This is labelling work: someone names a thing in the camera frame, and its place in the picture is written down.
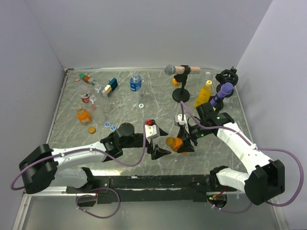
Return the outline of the small orange juice bottle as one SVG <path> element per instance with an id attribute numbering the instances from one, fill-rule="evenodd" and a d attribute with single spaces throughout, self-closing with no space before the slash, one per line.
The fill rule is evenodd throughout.
<path id="1" fill-rule="evenodd" d="M 165 142 L 173 152 L 178 152 L 178 149 L 183 144 L 182 139 L 178 137 L 168 137 Z"/>

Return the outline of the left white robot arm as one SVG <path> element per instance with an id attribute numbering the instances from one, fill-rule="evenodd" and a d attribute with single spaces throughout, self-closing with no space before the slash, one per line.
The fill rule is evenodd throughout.
<path id="1" fill-rule="evenodd" d="M 39 193 L 50 186 L 68 186 L 85 193 L 97 186 L 91 170 L 84 164 L 115 161 L 127 167 L 140 163 L 124 163 L 118 158 L 123 149 L 141 148 L 141 155 L 148 153 L 152 160 L 170 154 L 153 144 L 153 139 L 167 136 L 154 120 L 146 120 L 141 133 L 135 133 L 131 123 L 121 124 L 106 138 L 89 145 L 66 149 L 52 149 L 48 144 L 39 145 L 19 163 L 22 189 L 29 195 Z"/>

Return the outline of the blue label water bottle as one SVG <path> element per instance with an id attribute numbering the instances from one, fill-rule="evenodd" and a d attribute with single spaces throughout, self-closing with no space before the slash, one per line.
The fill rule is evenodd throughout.
<path id="1" fill-rule="evenodd" d="M 142 78 L 140 75 L 133 75 L 130 79 L 130 90 L 137 92 L 142 87 Z"/>

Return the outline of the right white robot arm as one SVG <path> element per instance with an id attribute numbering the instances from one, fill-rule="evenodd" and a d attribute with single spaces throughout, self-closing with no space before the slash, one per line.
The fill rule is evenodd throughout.
<path id="1" fill-rule="evenodd" d="M 188 122 L 191 114 L 181 102 L 181 113 L 176 116 L 178 138 L 182 139 L 179 152 L 193 152 L 198 139 L 215 135 L 239 158 L 246 171 L 239 172 L 228 166 L 215 167 L 210 171 L 207 185 L 220 191 L 233 188 L 244 192 L 250 202 L 260 205 L 285 192 L 285 166 L 280 160 L 272 160 L 257 147 L 238 127 L 228 113 L 219 113 L 210 103 L 197 107 L 198 117 L 190 115 L 195 125 Z"/>

